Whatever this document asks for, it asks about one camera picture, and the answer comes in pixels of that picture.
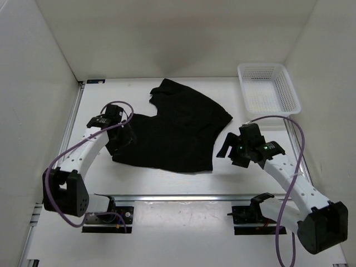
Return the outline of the black shorts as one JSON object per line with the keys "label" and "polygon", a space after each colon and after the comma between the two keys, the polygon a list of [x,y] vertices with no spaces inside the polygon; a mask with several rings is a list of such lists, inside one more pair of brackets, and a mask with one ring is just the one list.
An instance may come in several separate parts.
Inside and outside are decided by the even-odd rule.
{"label": "black shorts", "polygon": [[233,119],[221,105],[170,79],[150,92],[157,114],[134,114],[129,125],[136,141],[112,160],[137,167],[192,174],[213,170],[215,141]]}

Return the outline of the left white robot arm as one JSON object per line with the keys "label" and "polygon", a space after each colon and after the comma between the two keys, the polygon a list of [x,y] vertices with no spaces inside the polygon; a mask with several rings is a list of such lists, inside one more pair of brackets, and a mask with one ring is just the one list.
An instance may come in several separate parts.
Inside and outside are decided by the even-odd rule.
{"label": "left white robot arm", "polygon": [[99,152],[106,148],[110,155],[132,142],[134,134],[129,121],[121,117],[93,117],[86,125],[79,143],[60,155],[43,173],[43,204],[47,211],[82,217],[97,214],[103,222],[112,222],[117,215],[110,196],[89,194],[85,176]]}

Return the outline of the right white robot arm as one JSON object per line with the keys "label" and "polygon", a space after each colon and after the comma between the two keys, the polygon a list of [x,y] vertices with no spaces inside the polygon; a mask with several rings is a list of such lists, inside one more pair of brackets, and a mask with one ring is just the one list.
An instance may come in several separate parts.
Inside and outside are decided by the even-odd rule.
{"label": "right white robot arm", "polygon": [[217,156],[228,157],[233,165],[244,168],[254,162],[278,182],[296,206],[286,206],[279,222],[297,235],[309,253],[317,254],[347,240],[347,207],[341,201],[330,201],[296,172],[296,164],[277,142],[266,142],[261,134],[248,139],[228,133]]}

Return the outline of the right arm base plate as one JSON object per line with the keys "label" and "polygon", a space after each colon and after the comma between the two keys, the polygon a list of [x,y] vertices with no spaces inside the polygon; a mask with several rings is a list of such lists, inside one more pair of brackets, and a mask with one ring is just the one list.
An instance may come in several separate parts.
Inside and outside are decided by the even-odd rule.
{"label": "right arm base plate", "polygon": [[275,235],[276,222],[263,217],[250,206],[232,206],[227,214],[233,218],[234,235]]}

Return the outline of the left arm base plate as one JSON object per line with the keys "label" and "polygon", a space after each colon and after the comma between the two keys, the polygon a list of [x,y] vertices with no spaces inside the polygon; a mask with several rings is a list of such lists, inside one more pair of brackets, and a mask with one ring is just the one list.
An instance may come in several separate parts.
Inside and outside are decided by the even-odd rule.
{"label": "left arm base plate", "polygon": [[91,215],[86,217],[83,233],[91,234],[131,234],[134,220],[133,206],[116,206],[117,215]]}

